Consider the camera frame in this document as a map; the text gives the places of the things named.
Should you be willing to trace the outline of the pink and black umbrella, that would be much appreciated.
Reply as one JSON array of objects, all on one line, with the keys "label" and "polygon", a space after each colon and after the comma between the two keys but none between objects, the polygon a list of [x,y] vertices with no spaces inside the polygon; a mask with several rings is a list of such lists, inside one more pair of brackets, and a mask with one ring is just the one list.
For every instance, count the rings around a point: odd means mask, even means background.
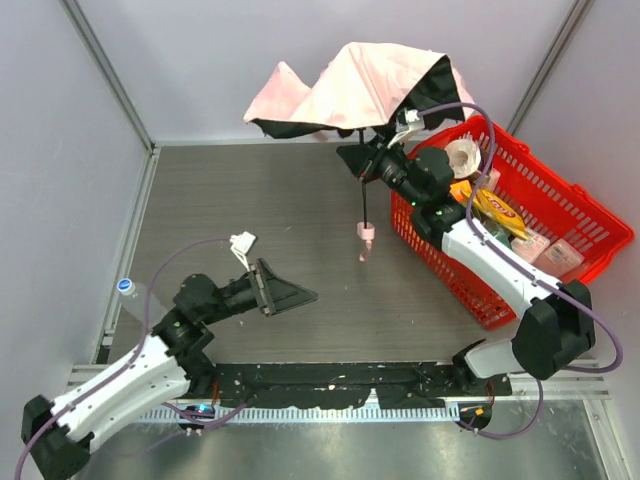
[{"label": "pink and black umbrella", "polygon": [[374,137],[389,142],[403,109],[417,109],[424,130],[434,130],[446,120],[467,120],[473,105],[447,55],[393,43],[351,42],[313,86],[304,84],[288,64],[279,63],[244,120],[273,139],[323,131],[346,138],[372,129]]}]

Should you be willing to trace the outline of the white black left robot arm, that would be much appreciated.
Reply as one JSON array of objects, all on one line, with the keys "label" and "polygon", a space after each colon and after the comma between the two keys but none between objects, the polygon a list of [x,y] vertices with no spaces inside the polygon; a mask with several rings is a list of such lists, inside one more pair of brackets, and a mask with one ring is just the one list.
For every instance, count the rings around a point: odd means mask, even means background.
[{"label": "white black left robot arm", "polygon": [[316,292],[284,280],[264,259],[223,287],[204,274],[187,277],[174,306],[131,352],[62,395],[38,395],[23,410],[23,459],[45,479],[69,479],[92,453],[140,414],[185,394],[199,396],[214,381],[203,349],[209,325],[250,310],[274,316],[316,301]]}]

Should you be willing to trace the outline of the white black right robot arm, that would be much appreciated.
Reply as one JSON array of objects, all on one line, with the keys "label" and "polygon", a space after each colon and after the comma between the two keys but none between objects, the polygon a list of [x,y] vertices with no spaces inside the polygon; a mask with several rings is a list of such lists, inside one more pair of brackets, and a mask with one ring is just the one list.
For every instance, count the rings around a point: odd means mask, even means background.
[{"label": "white black right robot arm", "polygon": [[465,205],[450,193],[453,171],[444,150],[427,147],[411,160],[398,145],[370,141],[336,152],[356,178],[381,180],[410,203],[418,237],[474,273],[516,314],[512,338],[480,341],[463,352],[473,377],[526,372],[547,380],[594,346],[589,289],[535,269],[467,217]]}]

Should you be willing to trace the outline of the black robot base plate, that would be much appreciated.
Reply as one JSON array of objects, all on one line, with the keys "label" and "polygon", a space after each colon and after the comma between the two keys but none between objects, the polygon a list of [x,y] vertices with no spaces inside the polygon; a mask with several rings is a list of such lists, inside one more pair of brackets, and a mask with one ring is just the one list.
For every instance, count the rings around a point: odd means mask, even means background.
[{"label": "black robot base plate", "polygon": [[471,380],[460,368],[436,362],[218,364],[209,389],[223,407],[321,410],[361,408],[372,393],[383,409],[513,393],[504,375]]}]

